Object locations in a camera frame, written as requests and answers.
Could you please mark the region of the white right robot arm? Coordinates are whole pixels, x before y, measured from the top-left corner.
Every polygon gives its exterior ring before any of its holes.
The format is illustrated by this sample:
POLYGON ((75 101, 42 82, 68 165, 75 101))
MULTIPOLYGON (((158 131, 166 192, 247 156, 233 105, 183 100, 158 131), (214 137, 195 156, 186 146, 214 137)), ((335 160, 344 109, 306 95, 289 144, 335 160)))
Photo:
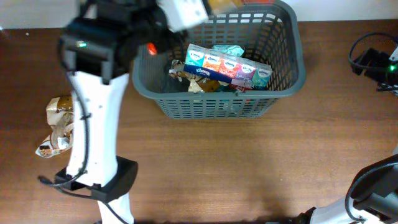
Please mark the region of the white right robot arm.
MULTIPOLYGON (((351 59, 357 75, 377 82, 377 91, 397 93, 397 51, 392 54, 374 48, 351 59)), ((311 208, 288 223, 396 223, 397 151, 361 169, 346 195, 325 207, 311 208)))

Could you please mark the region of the beige brown snack bag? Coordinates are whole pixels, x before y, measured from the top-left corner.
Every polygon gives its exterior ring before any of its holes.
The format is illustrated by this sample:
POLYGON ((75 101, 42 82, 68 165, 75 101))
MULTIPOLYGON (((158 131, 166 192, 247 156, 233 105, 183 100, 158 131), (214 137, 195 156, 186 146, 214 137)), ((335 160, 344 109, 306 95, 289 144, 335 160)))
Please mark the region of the beige brown snack bag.
POLYGON ((216 92, 221 87, 221 83, 217 80, 211 80, 209 78, 185 72, 183 70, 184 66, 185 64, 183 62, 172 60, 169 69, 169 76, 181 84, 188 83, 188 92, 211 93, 216 92))

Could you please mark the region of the brown white snack bag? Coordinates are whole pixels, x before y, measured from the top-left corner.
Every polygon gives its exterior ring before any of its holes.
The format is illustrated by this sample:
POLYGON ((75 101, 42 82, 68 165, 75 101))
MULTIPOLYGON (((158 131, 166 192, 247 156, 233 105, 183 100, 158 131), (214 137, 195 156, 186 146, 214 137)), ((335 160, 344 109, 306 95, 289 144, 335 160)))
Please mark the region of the brown white snack bag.
POLYGON ((35 153, 44 158, 59 155, 73 146, 73 100, 70 95, 52 98, 46 107, 47 123, 52 132, 35 153))

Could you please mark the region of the white tissue multipack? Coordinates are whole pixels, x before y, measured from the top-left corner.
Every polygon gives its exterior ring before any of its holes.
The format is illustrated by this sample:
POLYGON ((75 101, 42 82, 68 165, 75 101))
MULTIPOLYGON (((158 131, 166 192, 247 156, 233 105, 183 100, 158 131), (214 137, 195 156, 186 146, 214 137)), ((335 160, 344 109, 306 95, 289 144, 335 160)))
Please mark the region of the white tissue multipack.
POLYGON ((272 67, 268 64, 224 54, 215 49, 207 49, 194 44, 188 46, 184 71, 255 90, 265 89, 273 74, 272 67))

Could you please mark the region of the light teal wipes packet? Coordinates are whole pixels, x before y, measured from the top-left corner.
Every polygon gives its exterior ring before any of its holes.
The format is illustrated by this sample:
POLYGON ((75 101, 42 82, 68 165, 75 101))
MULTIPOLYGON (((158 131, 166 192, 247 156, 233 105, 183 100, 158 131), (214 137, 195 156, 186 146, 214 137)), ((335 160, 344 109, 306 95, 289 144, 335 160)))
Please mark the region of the light teal wipes packet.
POLYGON ((244 53, 244 49, 239 45, 214 45, 211 49, 235 57, 241 57, 244 53))

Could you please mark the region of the green Nescafe coffee bag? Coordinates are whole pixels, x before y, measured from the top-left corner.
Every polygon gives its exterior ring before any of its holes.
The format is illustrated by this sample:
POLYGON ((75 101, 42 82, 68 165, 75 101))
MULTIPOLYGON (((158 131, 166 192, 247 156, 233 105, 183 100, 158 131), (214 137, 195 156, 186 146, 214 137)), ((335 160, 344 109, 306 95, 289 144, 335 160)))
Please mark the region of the green Nescafe coffee bag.
POLYGON ((226 85, 226 86, 224 86, 224 85, 221 85, 217 90, 216 90, 216 92, 236 92, 236 91, 238 91, 238 92, 246 92, 246 91, 251 91, 252 90, 252 88, 245 88, 245 87, 242 87, 242 86, 237 86, 237 85, 232 85, 232 84, 229 84, 229 85, 226 85))

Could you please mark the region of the orange spaghetti packet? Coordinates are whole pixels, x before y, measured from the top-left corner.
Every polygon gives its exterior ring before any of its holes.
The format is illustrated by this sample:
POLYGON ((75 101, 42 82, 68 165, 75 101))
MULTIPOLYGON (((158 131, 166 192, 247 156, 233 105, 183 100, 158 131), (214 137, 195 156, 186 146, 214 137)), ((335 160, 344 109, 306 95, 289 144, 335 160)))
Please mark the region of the orange spaghetti packet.
POLYGON ((245 4, 243 0, 202 0, 209 18, 213 15, 230 12, 233 9, 242 7, 245 4))

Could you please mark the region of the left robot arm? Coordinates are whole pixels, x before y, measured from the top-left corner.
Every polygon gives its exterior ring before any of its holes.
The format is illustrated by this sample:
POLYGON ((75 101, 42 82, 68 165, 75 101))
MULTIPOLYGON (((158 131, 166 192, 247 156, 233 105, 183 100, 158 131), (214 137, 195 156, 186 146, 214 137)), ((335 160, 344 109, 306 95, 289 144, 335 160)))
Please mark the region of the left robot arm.
POLYGON ((72 89, 73 146, 68 165, 42 184, 98 203, 102 223, 133 223, 129 191, 138 165, 116 154, 119 112, 132 60, 148 45, 155 55, 208 18, 190 20, 181 1, 87 1, 64 28, 57 53, 72 89))

